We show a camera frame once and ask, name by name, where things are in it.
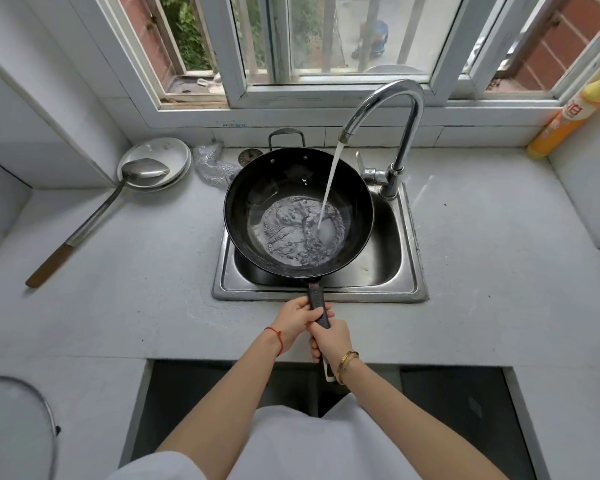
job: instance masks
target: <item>bottle label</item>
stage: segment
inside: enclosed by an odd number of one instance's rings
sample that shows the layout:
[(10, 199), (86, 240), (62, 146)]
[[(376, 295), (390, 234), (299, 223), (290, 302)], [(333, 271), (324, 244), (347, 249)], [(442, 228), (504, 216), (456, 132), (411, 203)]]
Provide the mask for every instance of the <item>bottle label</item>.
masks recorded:
[(566, 106), (562, 108), (562, 117), (569, 121), (586, 120), (595, 112), (598, 106), (599, 104), (590, 103), (577, 95), (572, 97)]

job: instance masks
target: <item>gold bracelet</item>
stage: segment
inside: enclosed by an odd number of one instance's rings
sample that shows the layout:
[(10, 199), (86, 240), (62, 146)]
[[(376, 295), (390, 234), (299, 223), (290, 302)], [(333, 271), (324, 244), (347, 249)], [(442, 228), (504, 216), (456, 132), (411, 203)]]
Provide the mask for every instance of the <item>gold bracelet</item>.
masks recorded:
[(342, 373), (344, 371), (347, 370), (347, 367), (349, 366), (349, 364), (347, 363), (347, 361), (348, 361), (349, 357), (352, 356), (352, 355), (353, 355), (354, 358), (355, 357), (360, 358), (360, 354), (358, 352), (356, 352), (355, 350), (350, 350), (349, 352), (347, 352), (346, 354), (343, 355), (342, 360), (338, 364), (338, 371), (337, 371), (337, 375), (336, 375), (336, 380), (338, 381), (338, 384), (340, 384), (340, 385), (344, 385), (344, 382), (342, 382), (340, 380), (340, 376), (342, 375)]

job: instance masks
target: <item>frying pan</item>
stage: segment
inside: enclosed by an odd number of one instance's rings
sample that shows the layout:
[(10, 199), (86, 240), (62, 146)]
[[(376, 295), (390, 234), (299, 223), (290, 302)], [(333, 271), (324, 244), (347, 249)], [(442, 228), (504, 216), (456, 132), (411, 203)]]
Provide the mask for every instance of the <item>frying pan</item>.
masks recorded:
[[(333, 161), (332, 155), (304, 146), (273, 150), (271, 137), (285, 133), (302, 135), (293, 128), (274, 131), (269, 135), (270, 152), (249, 163), (235, 176), (224, 199), (224, 224), (235, 248), (251, 263), (269, 273), (305, 281), (311, 308), (322, 306), (324, 310), (317, 323), (329, 328), (320, 279), (348, 265), (364, 249), (374, 224), (374, 206), (358, 172), (340, 160), (327, 201), (339, 211), (344, 225), (344, 237), (335, 254), (326, 262), (300, 266), (272, 257), (254, 232), (264, 212), (292, 196), (322, 202)], [(306, 233), (308, 228), (304, 223), (303, 218), (301, 223), (285, 225), (288, 230), (296, 226), (295, 231)], [(322, 364), (327, 380), (334, 381), (333, 371), (329, 370), (324, 356)]]

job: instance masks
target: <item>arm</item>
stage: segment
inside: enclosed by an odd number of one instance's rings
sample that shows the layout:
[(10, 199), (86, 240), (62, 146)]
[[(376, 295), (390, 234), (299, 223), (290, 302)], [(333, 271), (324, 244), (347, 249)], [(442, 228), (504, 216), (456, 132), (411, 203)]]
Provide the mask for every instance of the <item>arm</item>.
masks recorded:
[[(307, 328), (313, 336), (314, 361), (322, 350), (329, 363), (337, 365), (352, 350), (351, 339), (346, 322), (330, 322), (330, 329), (314, 323)], [(462, 436), (417, 407), (359, 358), (349, 359), (340, 380), (423, 480), (507, 480)]]
[[(305, 296), (286, 303), (271, 325), (281, 332), (282, 352), (289, 350), (307, 323), (321, 315), (322, 308), (309, 310)], [(185, 454), (209, 480), (227, 478), (247, 441), (253, 414), (279, 352), (277, 334), (264, 330), (157, 451)]]

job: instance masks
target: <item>person's left hand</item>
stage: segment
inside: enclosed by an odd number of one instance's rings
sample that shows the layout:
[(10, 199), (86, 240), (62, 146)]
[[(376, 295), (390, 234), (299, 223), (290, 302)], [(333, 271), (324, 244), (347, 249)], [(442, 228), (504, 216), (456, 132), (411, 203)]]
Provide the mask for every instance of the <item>person's left hand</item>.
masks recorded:
[[(336, 314), (331, 311), (331, 304), (326, 303), (327, 315), (334, 317)], [(288, 301), (280, 310), (280, 313), (273, 321), (271, 326), (280, 331), (282, 338), (282, 352), (288, 351), (294, 344), (298, 335), (305, 331), (307, 323), (315, 322), (322, 316), (322, 307), (310, 310), (309, 298), (301, 296), (300, 298)]]

